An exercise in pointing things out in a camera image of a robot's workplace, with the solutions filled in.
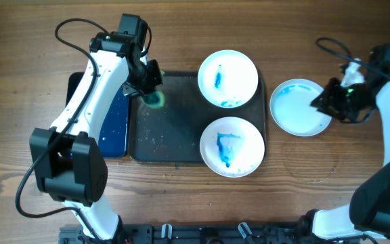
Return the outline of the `green yellow sponge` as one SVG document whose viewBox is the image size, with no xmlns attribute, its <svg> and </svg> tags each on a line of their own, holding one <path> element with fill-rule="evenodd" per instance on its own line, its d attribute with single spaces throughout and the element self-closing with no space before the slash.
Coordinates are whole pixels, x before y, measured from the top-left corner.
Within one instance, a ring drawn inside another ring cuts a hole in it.
<svg viewBox="0 0 390 244">
<path fill-rule="evenodd" d="M 165 105 L 165 95 L 157 88 L 163 84 L 163 75 L 161 70 L 147 72 L 142 79 L 142 101 L 150 108 L 162 108 Z"/>
</svg>

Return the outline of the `white plate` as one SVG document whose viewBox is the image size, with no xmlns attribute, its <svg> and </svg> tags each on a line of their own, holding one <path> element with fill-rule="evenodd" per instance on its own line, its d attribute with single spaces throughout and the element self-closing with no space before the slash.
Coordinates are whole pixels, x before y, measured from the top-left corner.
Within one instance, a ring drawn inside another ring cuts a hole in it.
<svg viewBox="0 0 390 244">
<path fill-rule="evenodd" d="M 227 178 L 253 173 L 265 154 L 261 132 L 238 117 L 223 117 L 210 123 L 200 137 L 199 148 L 204 163 Z"/>
<path fill-rule="evenodd" d="M 307 79 L 290 79 L 275 88 L 269 109 L 276 124 L 294 136 L 309 137 L 323 132 L 332 117 L 318 112 L 311 102 L 323 92 Z"/>
<path fill-rule="evenodd" d="M 208 56 L 198 69 L 198 88 L 204 98 L 220 108 L 246 104 L 257 90 L 259 75 L 245 54 L 225 49 Z"/>
</svg>

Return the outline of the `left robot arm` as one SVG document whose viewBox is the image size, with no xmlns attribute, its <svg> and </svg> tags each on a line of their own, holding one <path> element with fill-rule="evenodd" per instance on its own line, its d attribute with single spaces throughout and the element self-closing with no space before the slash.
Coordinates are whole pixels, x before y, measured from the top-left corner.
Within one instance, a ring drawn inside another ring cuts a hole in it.
<svg viewBox="0 0 390 244">
<path fill-rule="evenodd" d="M 44 218 L 71 211 L 81 223 L 80 241 L 128 243 L 121 217 L 104 196 L 108 168 L 98 140 L 115 93 L 126 98 L 149 96 L 162 83 L 156 60 L 148 60 L 152 33 L 139 16 L 123 14 L 116 31 L 103 28 L 84 51 L 87 68 L 63 112 L 49 129 L 34 129 L 30 137 L 33 163 L 16 193 L 15 206 L 27 218 Z M 27 213 L 20 197 L 28 178 L 63 207 Z"/>
</svg>

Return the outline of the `white plate top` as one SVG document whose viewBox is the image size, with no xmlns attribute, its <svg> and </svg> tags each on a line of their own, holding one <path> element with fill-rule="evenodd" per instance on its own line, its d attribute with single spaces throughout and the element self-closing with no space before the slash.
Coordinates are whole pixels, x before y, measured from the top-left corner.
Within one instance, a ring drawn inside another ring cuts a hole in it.
<svg viewBox="0 0 390 244">
<path fill-rule="evenodd" d="M 245 54 L 225 49 L 208 56 L 198 69 L 198 88 L 204 98 L 220 108 L 246 104 L 257 90 L 259 75 Z"/>
</svg>

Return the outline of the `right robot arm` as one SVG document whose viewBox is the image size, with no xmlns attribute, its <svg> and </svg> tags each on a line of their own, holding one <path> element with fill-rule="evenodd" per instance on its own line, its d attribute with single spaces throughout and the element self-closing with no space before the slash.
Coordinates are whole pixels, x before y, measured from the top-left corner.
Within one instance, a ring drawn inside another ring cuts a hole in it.
<svg viewBox="0 0 390 244">
<path fill-rule="evenodd" d="M 358 124 L 364 109 L 378 110 L 383 126 L 383 166 L 358 187 L 348 205 L 313 209 L 301 216 L 296 238 L 313 243 L 358 243 L 390 240 L 390 43 L 372 48 L 368 62 L 351 52 L 326 52 L 347 61 L 341 80 L 332 78 L 311 106 L 344 124 Z"/>
</svg>

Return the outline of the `white plate bottom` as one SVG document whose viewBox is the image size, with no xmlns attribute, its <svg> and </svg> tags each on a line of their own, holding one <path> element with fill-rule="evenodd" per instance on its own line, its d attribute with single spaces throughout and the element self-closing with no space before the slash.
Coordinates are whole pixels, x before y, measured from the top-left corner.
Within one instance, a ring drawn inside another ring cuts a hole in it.
<svg viewBox="0 0 390 244">
<path fill-rule="evenodd" d="M 227 178 L 253 173 L 265 154 L 261 132 L 238 117 L 223 117 L 210 123 L 200 137 L 199 148 L 204 163 Z"/>
</svg>

